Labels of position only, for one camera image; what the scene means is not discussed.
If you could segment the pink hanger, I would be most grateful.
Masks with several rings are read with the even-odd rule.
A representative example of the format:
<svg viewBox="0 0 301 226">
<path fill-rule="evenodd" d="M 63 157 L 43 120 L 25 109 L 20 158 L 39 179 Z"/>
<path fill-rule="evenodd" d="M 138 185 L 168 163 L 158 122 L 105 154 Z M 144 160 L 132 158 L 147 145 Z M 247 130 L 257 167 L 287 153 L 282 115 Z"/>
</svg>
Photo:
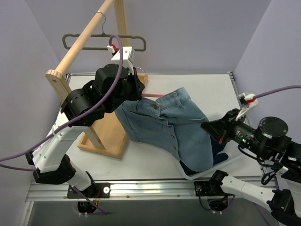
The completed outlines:
<svg viewBox="0 0 301 226">
<path fill-rule="evenodd" d="M 148 75 L 145 70 L 140 67 L 136 67 L 136 72 L 139 80 L 144 84 L 144 90 L 142 91 L 143 97 L 160 98 L 164 96 L 163 93 L 151 91 L 148 87 Z"/>
</svg>

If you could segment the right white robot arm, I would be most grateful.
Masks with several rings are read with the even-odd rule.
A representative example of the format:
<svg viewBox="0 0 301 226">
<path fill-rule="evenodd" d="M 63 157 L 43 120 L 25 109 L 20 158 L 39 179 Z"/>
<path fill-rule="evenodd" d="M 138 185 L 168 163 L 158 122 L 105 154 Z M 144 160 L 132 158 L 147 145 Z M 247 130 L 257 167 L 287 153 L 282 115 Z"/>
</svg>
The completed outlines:
<svg viewBox="0 0 301 226">
<path fill-rule="evenodd" d="M 256 129 L 244 123 L 240 110 L 228 111 L 221 119 L 204 122 L 204 129 L 221 144 L 234 141 L 238 150 L 250 151 L 248 157 L 272 171 L 261 179 L 262 186 L 237 179 L 217 170 L 209 180 L 214 194 L 232 194 L 269 211 L 286 226 L 301 224 L 301 145 L 286 134 L 287 124 L 280 118 L 261 119 Z"/>
</svg>

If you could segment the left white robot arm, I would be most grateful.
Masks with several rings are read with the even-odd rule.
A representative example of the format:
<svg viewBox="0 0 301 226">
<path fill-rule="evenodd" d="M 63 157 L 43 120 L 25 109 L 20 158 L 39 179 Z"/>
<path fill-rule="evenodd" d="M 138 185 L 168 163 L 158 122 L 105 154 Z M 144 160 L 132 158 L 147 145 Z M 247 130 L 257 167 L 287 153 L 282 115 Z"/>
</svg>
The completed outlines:
<svg viewBox="0 0 301 226">
<path fill-rule="evenodd" d="M 108 64 L 96 71 L 93 80 L 69 93 L 61 105 L 63 121 L 53 126 L 50 139 L 26 154 L 28 163 L 35 167 L 35 182 L 68 183 L 83 197 L 92 196 L 96 189 L 93 178 L 75 166 L 66 152 L 82 132 L 106 113 L 112 113 L 124 101 L 140 100 L 144 88 L 136 70 Z"/>
</svg>

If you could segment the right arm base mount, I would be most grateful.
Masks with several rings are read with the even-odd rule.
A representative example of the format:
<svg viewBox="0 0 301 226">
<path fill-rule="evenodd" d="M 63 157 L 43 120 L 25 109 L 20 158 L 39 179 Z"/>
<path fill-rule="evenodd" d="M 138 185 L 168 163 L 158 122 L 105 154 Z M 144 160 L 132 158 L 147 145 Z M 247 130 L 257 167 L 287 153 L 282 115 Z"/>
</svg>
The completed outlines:
<svg viewBox="0 0 301 226">
<path fill-rule="evenodd" d="M 195 181 L 194 188 L 201 207 L 213 214 L 224 213 L 233 204 L 236 197 L 223 192 L 219 186 L 212 185 L 209 180 Z"/>
</svg>

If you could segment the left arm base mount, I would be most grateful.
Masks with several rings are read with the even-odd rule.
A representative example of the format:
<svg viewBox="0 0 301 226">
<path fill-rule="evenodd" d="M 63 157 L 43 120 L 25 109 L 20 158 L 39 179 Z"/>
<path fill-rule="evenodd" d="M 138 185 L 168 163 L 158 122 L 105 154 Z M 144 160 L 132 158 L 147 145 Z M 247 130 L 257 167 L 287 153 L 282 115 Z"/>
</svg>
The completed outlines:
<svg viewBox="0 0 301 226">
<path fill-rule="evenodd" d="M 110 197 L 111 184 L 108 182 L 96 182 L 85 191 L 79 191 L 77 188 L 69 185 L 67 191 L 68 199 L 83 199 L 77 202 L 77 210 L 84 215 L 107 215 L 108 213 L 99 206 L 100 199 Z"/>
</svg>

